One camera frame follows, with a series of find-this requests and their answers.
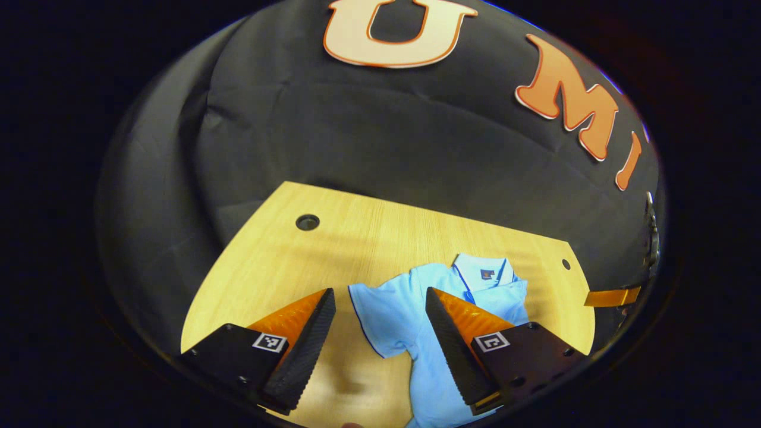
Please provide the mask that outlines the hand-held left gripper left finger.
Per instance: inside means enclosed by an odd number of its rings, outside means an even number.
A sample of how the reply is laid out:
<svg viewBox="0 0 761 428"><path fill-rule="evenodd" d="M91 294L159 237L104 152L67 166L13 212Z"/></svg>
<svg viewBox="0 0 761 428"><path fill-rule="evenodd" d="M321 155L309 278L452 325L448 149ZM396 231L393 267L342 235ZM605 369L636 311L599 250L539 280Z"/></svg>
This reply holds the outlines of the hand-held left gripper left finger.
<svg viewBox="0 0 761 428"><path fill-rule="evenodd" d="M287 416L315 370L334 315L334 290L322 289L248 327L225 323L181 358L237 400Z"/></svg>

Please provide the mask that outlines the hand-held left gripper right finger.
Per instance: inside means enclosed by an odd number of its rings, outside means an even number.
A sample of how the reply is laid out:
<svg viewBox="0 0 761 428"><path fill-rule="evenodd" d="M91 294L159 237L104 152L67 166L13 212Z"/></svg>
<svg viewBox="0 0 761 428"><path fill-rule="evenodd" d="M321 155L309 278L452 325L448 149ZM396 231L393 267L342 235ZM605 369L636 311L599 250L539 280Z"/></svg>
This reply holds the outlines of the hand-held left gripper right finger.
<svg viewBox="0 0 761 428"><path fill-rule="evenodd" d="M439 289L427 290L426 314L455 385L476 416L530 401L586 360L541 323L514 325Z"/></svg>

